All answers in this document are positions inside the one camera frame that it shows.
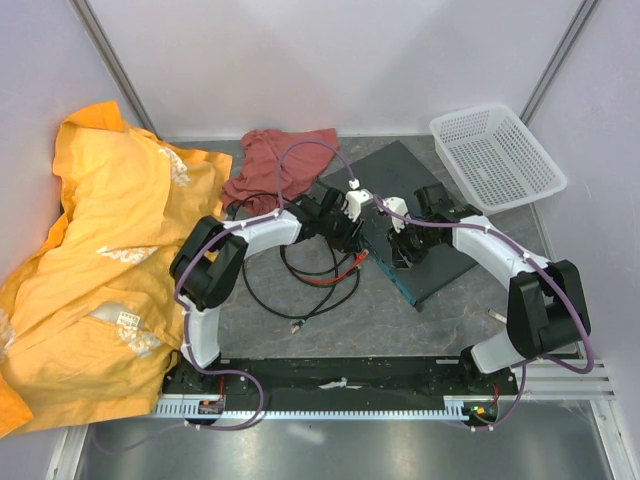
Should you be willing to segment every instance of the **gray floor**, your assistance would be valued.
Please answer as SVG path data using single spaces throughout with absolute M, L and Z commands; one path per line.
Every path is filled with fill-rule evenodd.
M 434 151 L 433 138 L 350 137 L 341 138 L 341 150 L 356 161 L 395 140 L 403 143 L 458 196 L 459 190 Z M 232 176 L 242 167 L 244 152 L 239 141 L 181 144 L 186 148 L 221 151 L 233 156 Z M 341 168 L 334 160 L 325 174 Z M 492 217 L 492 221 L 524 246 L 542 253 L 542 242 L 529 207 Z M 290 247 L 293 265 L 320 270 L 330 257 L 320 238 Z M 324 292 L 300 284 L 285 270 L 277 249 L 249 261 L 249 280 L 256 293 L 277 310 L 298 314 L 310 311 Z M 273 282 L 273 278 L 282 279 Z M 336 297 L 350 288 L 344 282 Z M 458 354 L 495 333 L 502 324 L 488 317 L 491 307 L 504 313 L 507 295 L 485 270 L 470 272 L 428 299 L 418 313 L 382 273 L 373 259 L 362 269 L 356 295 L 340 308 L 316 318 L 295 335 L 287 320 L 269 314 L 249 296 L 240 278 L 221 318 L 220 345 L 228 357 L 446 355 Z
M 393 138 L 343 138 L 355 161 Z M 402 139 L 452 191 L 457 191 L 429 137 Z M 239 142 L 190 144 L 243 157 Z M 339 168 L 334 161 L 329 172 Z M 542 243 L 528 208 L 498 215 L 496 225 L 526 247 Z M 326 248 L 312 240 L 291 248 L 301 268 L 327 266 Z M 274 307 L 310 310 L 318 292 L 288 276 L 276 251 L 252 259 L 249 275 Z M 273 282 L 274 276 L 282 281 Z M 504 312 L 506 292 L 476 267 L 427 300 L 416 312 L 374 261 L 362 271 L 362 288 L 339 309 L 312 319 L 298 334 L 262 310 L 239 280 L 222 315 L 220 342 L 226 356 L 345 356 L 456 354 L 504 328 L 484 312 Z M 128 419 L 100 424 L 101 443 L 119 449 L 171 421 Z M 471 434 L 433 422 L 265 421 L 241 432 L 178 429 L 130 453 L 105 456 L 86 445 L 78 480 L 225 479 L 611 479 L 588 404 L 524 403 L 493 433 Z
M 122 448 L 176 420 L 101 424 Z M 179 428 L 130 453 L 86 447 L 77 480 L 609 480 L 588 403 L 527 403 L 493 433 L 434 422 L 265 421 L 242 432 Z

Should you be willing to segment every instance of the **white label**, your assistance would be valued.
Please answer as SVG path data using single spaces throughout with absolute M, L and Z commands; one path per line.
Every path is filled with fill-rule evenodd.
M 167 157 L 171 163 L 171 180 L 181 187 L 186 187 L 187 183 L 191 181 L 191 178 L 187 174 L 187 166 L 182 159 L 167 147 L 159 149 L 158 153 Z
M 129 312 L 120 312 L 118 315 L 118 320 L 116 322 L 118 325 L 122 325 L 127 328 L 138 328 L 138 323 L 140 323 L 140 317 L 134 315 Z

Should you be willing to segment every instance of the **metal frame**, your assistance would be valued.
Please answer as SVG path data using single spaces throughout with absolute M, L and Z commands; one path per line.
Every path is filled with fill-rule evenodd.
M 80 456 L 89 430 L 88 425 L 62 430 L 51 455 L 45 480 L 72 480 L 80 465 Z
M 96 14 L 89 5 L 89 2 L 87 0 L 69 0 L 69 3 L 75 10 L 80 21 L 83 23 L 87 34 L 102 57 L 102 60 L 109 70 L 109 73 L 111 73 L 114 82 L 116 82 L 125 100 L 138 117 L 140 125 L 143 128 L 156 133 L 151 117 L 149 117 L 140 97 L 136 93 L 135 88 L 133 88 L 133 84 L 131 83 L 127 72 L 120 63 L 113 46 L 109 42 L 102 26 L 98 22 Z
M 616 480 L 638 480 L 638 461 L 630 447 L 629 436 L 617 401 L 591 402 L 600 440 Z
M 146 418 L 196 418 L 211 420 L 213 418 L 247 420 L 254 412 L 234 411 L 222 415 L 200 414 L 198 405 L 201 401 L 216 401 L 219 395 L 176 395 L 164 394 Z M 464 402 L 445 400 L 442 410 L 408 410 L 408 411 L 315 411 L 315 412 L 278 412 L 267 411 L 260 420 L 430 420 L 430 421 L 462 421 L 469 417 L 462 413 Z
M 584 366 L 584 360 L 565 360 L 575 366 Z M 520 385 L 522 370 L 514 369 L 513 375 Z M 490 397 L 452 395 L 444 397 L 446 400 L 487 401 Z M 503 395 L 501 398 L 514 398 L 513 395 Z M 527 365 L 527 384 L 522 395 L 522 401 L 567 401 L 592 400 L 615 401 L 613 386 L 609 382 L 609 374 L 601 360 L 596 360 L 593 371 L 588 375 L 578 375 L 549 360 L 538 360 Z
M 595 11 L 596 6 L 600 3 L 600 0 L 582 0 L 582 3 L 578 7 L 575 15 L 571 19 L 571 23 L 567 27 L 567 30 L 564 32 L 560 43 L 556 47 L 556 50 L 553 52 L 549 63 L 544 69 L 542 76 L 538 80 L 527 104 L 522 110 L 522 114 L 520 115 L 520 119 L 522 123 L 525 125 L 529 125 L 531 119 L 533 118 L 536 110 L 542 103 L 546 93 L 549 91 L 549 87 L 553 83 L 553 80 L 556 78 L 556 75 L 560 71 L 560 68 L 564 64 L 567 59 L 571 48 L 576 43 L 576 40 L 582 33 L 587 21 Z

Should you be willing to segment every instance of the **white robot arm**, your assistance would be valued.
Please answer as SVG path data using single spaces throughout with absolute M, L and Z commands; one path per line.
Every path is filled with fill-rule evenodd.
M 230 295 L 246 258 L 275 246 L 300 242 L 316 234 L 325 236 L 336 249 L 343 252 L 355 253 L 362 249 L 359 242 L 362 223 L 359 213 L 372 196 L 360 190 L 340 198 L 336 192 L 330 189 L 322 203 L 303 198 L 278 215 L 265 215 L 263 223 L 236 230 L 227 235 L 224 242 L 215 245 L 218 256 L 213 262 L 207 258 L 200 259 L 198 268 L 189 275 L 180 292 L 181 299 L 191 306 L 191 347 L 195 357 L 193 360 L 198 365 L 208 365 L 219 356 L 217 336 L 220 308 Z M 422 198 L 416 192 L 423 207 L 423 216 L 430 222 L 460 222 L 478 225 L 481 229 L 416 227 L 404 224 L 400 217 L 394 217 L 393 235 L 389 238 L 392 248 L 397 249 L 408 264 L 424 258 L 430 246 L 449 243 L 476 260 L 508 290 L 507 329 L 463 351 L 461 363 L 467 371 L 474 376 L 491 374 L 579 340 L 570 315 L 553 293 L 545 288 L 535 269 L 518 256 L 512 247 L 487 234 L 488 229 L 496 230 L 489 219 L 479 215 L 471 206 L 453 207 L 452 203 L 443 201 L 441 191 L 437 194 L 438 200 L 434 202 L 433 192 L 424 189 Z M 390 211 L 402 217 L 407 215 L 407 207 L 402 199 L 385 199 L 384 206 L 388 209 L 387 213 Z M 176 280 L 180 278 L 195 252 L 214 234 L 242 224 L 220 223 L 212 217 L 202 219 L 174 260 L 171 266 L 173 277 Z M 579 312 L 585 329 L 589 330 L 582 285 L 575 266 L 567 261 L 553 263 L 533 253 L 527 255 L 561 285 Z M 183 347 L 182 350 L 189 358 L 186 349 Z

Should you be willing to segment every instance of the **purple cable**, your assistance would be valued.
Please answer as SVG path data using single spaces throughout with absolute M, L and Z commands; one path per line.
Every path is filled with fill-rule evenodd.
M 258 225 L 260 223 L 264 223 L 264 222 L 268 222 L 270 220 L 273 220 L 277 218 L 277 215 L 271 215 L 268 217 L 263 217 L 263 218 L 257 218 L 254 220 L 247 220 L 246 223 L 239 223 L 237 225 L 234 225 L 232 227 L 229 227 L 228 229 L 222 230 L 220 233 L 218 233 L 217 235 L 215 235 L 210 241 L 208 241 L 201 249 L 200 251 L 198 251 L 198 253 L 195 255 L 195 257 L 191 260 L 191 262 L 189 262 L 189 264 L 187 265 L 187 268 L 185 268 L 184 273 L 180 276 L 180 278 L 178 279 L 178 282 L 176 283 L 176 289 L 175 289 L 175 293 L 173 295 L 173 298 L 175 299 L 175 301 L 182 306 L 182 308 L 184 308 L 185 310 L 185 314 L 184 314 L 184 342 L 185 345 L 187 345 L 187 353 L 189 354 L 189 359 L 191 361 L 191 364 L 193 365 L 193 367 L 201 374 L 203 375 L 213 375 L 213 376 L 217 376 L 217 375 L 241 375 L 244 376 L 245 378 L 249 379 L 251 382 L 253 382 L 253 384 L 256 386 L 256 388 L 258 389 L 258 393 L 260 395 L 260 401 L 258 404 L 258 408 L 256 409 L 255 413 L 251 416 L 251 418 L 249 418 L 248 420 L 238 424 L 238 425 L 231 425 L 228 427 L 223 427 L 223 426 L 215 426 L 215 425 L 193 425 L 191 423 L 188 422 L 184 422 L 184 423 L 174 423 L 171 424 L 165 428 L 162 428 L 161 430 L 158 430 L 156 433 L 149 435 L 148 437 L 143 438 L 142 440 L 129 445 L 128 447 L 122 448 L 120 450 L 109 450 L 108 448 L 105 448 L 104 446 L 102 446 L 97 439 L 95 430 L 93 430 L 91 432 L 91 440 L 93 442 L 93 444 L 96 446 L 96 448 L 103 454 L 105 455 L 121 455 L 123 453 L 127 453 L 131 450 L 133 450 L 134 448 L 139 447 L 140 445 L 153 440 L 171 430 L 174 430 L 178 427 L 183 427 L 183 426 L 190 426 L 193 428 L 198 428 L 198 429 L 205 429 L 205 430 L 218 430 L 218 431 L 235 431 L 235 430 L 242 430 L 244 428 L 248 428 L 250 426 L 253 425 L 253 423 L 258 419 L 258 416 L 262 413 L 262 410 L 264 408 L 264 390 L 262 389 L 262 385 L 260 385 L 260 382 L 258 381 L 258 379 L 256 379 L 253 375 L 251 375 L 248 372 L 243 372 L 241 370 L 205 370 L 204 368 L 200 367 L 200 365 L 197 364 L 197 362 L 195 361 L 195 356 L 193 354 L 193 348 L 191 347 L 191 339 L 189 336 L 189 318 L 190 318 L 190 314 L 191 314 L 191 307 L 186 304 L 185 302 L 183 302 L 182 300 L 180 300 L 180 291 L 182 291 L 182 287 L 184 286 L 184 283 L 186 281 L 186 279 L 189 277 L 189 275 L 191 274 L 191 272 L 193 271 L 193 269 L 195 268 L 196 264 L 200 261 L 200 259 L 209 251 L 210 248 L 212 248 L 218 241 L 220 241 L 222 238 L 224 238 L 225 235 L 228 235 L 232 232 L 235 232 L 236 230 L 241 230 L 242 228 L 245 227 L 250 227 L 252 225 Z
M 253 375 L 251 375 L 248 372 L 243 372 L 242 370 L 205 370 L 204 368 L 200 367 L 200 365 L 197 364 L 197 362 L 195 360 L 195 356 L 193 354 L 193 348 L 191 347 L 191 337 L 189 335 L 189 318 L 190 318 L 190 314 L 191 314 L 191 307 L 187 303 L 183 302 L 180 299 L 180 292 L 182 291 L 182 287 L 184 287 L 185 281 L 187 280 L 189 275 L 191 275 L 191 272 L 195 268 L 196 264 L 200 261 L 200 259 L 202 257 L 204 257 L 204 255 L 209 251 L 209 249 L 211 249 L 216 243 L 218 243 L 222 238 L 224 238 L 225 235 L 228 235 L 228 234 L 230 234 L 232 232 L 235 232 L 236 230 L 241 230 L 241 229 L 243 229 L 245 227 L 251 227 L 253 225 L 258 225 L 260 223 L 269 222 L 269 221 L 274 220 L 276 218 L 277 218 L 277 215 L 269 215 L 269 216 L 262 217 L 262 218 L 256 218 L 256 219 L 253 219 L 253 220 L 247 220 L 246 222 L 241 222 L 241 223 L 238 223 L 238 224 L 236 224 L 236 225 L 234 225 L 232 227 L 229 227 L 227 229 L 222 230 L 220 233 L 215 235 L 211 240 L 209 240 L 200 249 L 200 251 L 198 251 L 198 253 L 195 255 L 195 257 L 193 257 L 191 262 L 189 262 L 189 265 L 187 265 L 187 268 L 185 268 L 183 274 L 180 276 L 180 279 L 176 283 L 176 290 L 175 290 L 175 293 L 173 294 L 173 298 L 185 310 L 185 315 L 184 315 L 184 343 L 187 346 L 187 353 L 189 354 L 189 360 L 190 360 L 191 364 L 194 366 L 194 368 L 196 369 L 196 371 L 198 373 L 201 373 L 202 375 L 213 375 L 213 376 L 217 376 L 217 375 L 241 375 L 241 376 L 244 376 L 245 378 L 249 379 L 256 386 L 256 388 L 258 389 L 258 393 L 260 395 L 260 401 L 258 403 L 258 408 L 256 408 L 255 413 L 248 420 L 246 420 L 246 421 L 244 421 L 244 422 L 242 422 L 242 423 L 240 423 L 238 425 L 232 425 L 232 426 L 229 426 L 229 427 L 222 427 L 222 426 L 215 426 L 215 425 L 200 425 L 199 428 L 201 428 L 201 429 L 218 430 L 218 431 L 235 431 L 235 430 L 242 430 L 244 428 L 252 426 L 253 423 L 258 419 L 258 417 L 260 416 L 260 414 L 262 413 L 262 410 L 264 408 L 264 391 L 263 391 L 262 385 L 260 385 L 260 382 L 258 381 L 258 379 L 256 379 Z
M 472 223 L 435 223 L 435 222 L 424 222 L 421 220 L 414 220 L 413 218 L 410 218 L 410 217 L 404 217 L 388 209 L 384 205 L 384 201 L 379 195 L 374 195 L 373 197 L 376 202 L 376 205 L 380 210 L 385 212 L 387 215 L 390 215 L 395 218 L 399 218 L 400 220 L 406 223 L 411 223 L 413 225 L 418 225 L 421 227 L 428 227 L 428 228 L 470 228 L 472 230 L 480 230 L 483 232 L 485 231 L 485 228 L 483 226 L 474 225 Z M 587 334 L 587 331 L 584 329 L 584 325 L 582 325 L 582 321 L 580 320 L 580 315 L 578 315 L 578 312 L 576 311 L 575 307 L 571 303 L 571 300 L 569 299 L 569 297 L 567 297 L 567 294 L 564 293 L 564 291 L 560 288 L 560 286 L 553 280 L 553 278 L 549 276 L 549 274 L 547 274 L 547 272 L 545 272 L 542 269 L 540 265 L 534 262 L 530 257 L 525 256 L 525 253 L 527 252 L 525 252 L 525 250 L 523 250 L 520 247 L 520 245 L 518 245 L 516 242 L 511 240 L 511 238 L 509 238 L 504 233 L 496 229 L 491 228 L 486 231 L 491 235 L 493 235 L 494 237 L 499 238 L 502 242 L 508 245 L 514 252 L 516 252 L 518 255 L 522 256 L 523 258 L 525 258 L 526 262 L 529 265 L 531 265 L 531 267 L 534 268 L 534 270 L 540 275 L 540 277 L 542 277 L 542 279 L 551 287 L 551 289 L 556 293 L 556 295 L 558 295 L 558 297 L 560 298 L 560 301 L 562 301 L 562 303 L 566 307 L 567 311 L 569 312 L 569 315 L 571 315 L 571 319 L 573 320 L 573 323 L 576 325 L 576 328 L 578 329 L 578 333 L 580 334 L 580 340 L 582 340 L 582 343 L 584 344 L 584 349 L 587 357 L 587 364 L 585 365 L 584 368 L 578 368 L 566 362 L 563 362 L 562 360 L 555 358 L 552 355 L 544 355 L 544 358 L 551 360 L 557 363 L 558 365 L 566 368 L 567 370 L 571 370 L 572 372 L 575 372 L 575 373 L 579 373 L 582 375 L 586 375 L 587 373 L 590 373 L 593 370 L 594 354 L 593 354 L 593 349 L 591 348 L 591 342 L 589 341 L 589 335 Z M 524 366 L 523 362 L 518 363 L 517 366 L 521 366 L 521 364 L 522 366 Z
M 98 436 L 96 435 L 96 426 L 95 425 L 91 429 L 91 433 L 89 434 L 89 438 L 91 439 L 93 444 L 96 446 L 98 451 L 100 451 L 100 453 L 103 453 L 105 455 L 122 455 L 123 453 L 130 452 L 134 448 L 138 448 L 143 443 L 147 443 L 148 441 L 153 440 L 154 438 L 158 438 L 160 435 L 164 435 L 165 433 L 167 433 L 167 432 L 169 432 L 171 430 L 175 430 L 178 427 L 184 427 L 184 423 L 172 423 L 171 425 L 168 425 L 168 426 L 158 430 L 156 433 L 153 433 L 153 434 L 149 435 L 148 437 L 145 437 L 142 440 L 139 440 L 136 443 L 133 443 L 133 444 L 129 445 L 128 447 L 121 448 L 120 450 L 109 450 L 108 448 L 103 447 L 98 442 Z
M 516 398 L 513 400 L 513 403 L 511 404 L 511 407 L 509 407 L 509 410 L 507 410 L 507 413 L 505 413 L 502 417 L 500 417 L 498 420 L 496 420 L 494 423 L 492 423 L 491 425 L 481 425 L 481 426 L 476 426 L 475 431 L 491 431 L 493 428 L 497 427 L 498 425 L 500 425 L 501 423 L 507 421 L 507 419 L 513 414 L 513 412 L 515 411 L 516 407 L 518 406 L 518 404 L 520 403 L 520 400 L 522 399 L 522 395 L 524 394 L 524 385 L 527 381 L 527 366 L 526 365 L 521 365 L 520 368 L 522 368 L 522 379 L 520 380 L 520 388 L 518 389 L 518 393 L 516 394 Z M 464 424 L 460 424 L 460 423 L 454 423 L 454 422 L 447 422 L 448 425 L 451 425 L 452 427 L 456 427 L 456 428 L 464 428 L 465 430 L 469 430 L 469 428 L 467 428 Z
M 278 203 L 280 203 L 280 210 L 278 210 L 278 213 L 282 213 L 282 211 L 284 210 L 284 197 L 282 195 L 282 178 L 281 178 L 282 162 L 284 162 L 285 157 L 289 155 L 289 152 L 293 150 L 295 147 L 299 145 L 305 145 L 308 143 L 322 145 L 323 147 L 331 150 L 336 155 L 336 157 L 342 160 L 342 163 L 344 163 L 344 166 L 347 169 L 347 172 L 349 172 L 349 177 L 351 178 L 351 180 L 356 179 L 356 176 L 354 175 L 353 170 L 351 169 L 351 165 L 349 165 L 349 162 L 347 162 L 347 159 L 344 158 L 342 154 L 338 151 L 338 149 L 335 148 L 333 145 L 329 145 L 327 142 L 323 142 L 322 140 L 300 140 L 299 142 L 294 142 L 291 145 L 289 145 L 284 152 L 282 152 L 282 155 L 280 155 L 280 157 L 278 158 L 278 165 L 276 166 L 276 187 L 278 189 Z

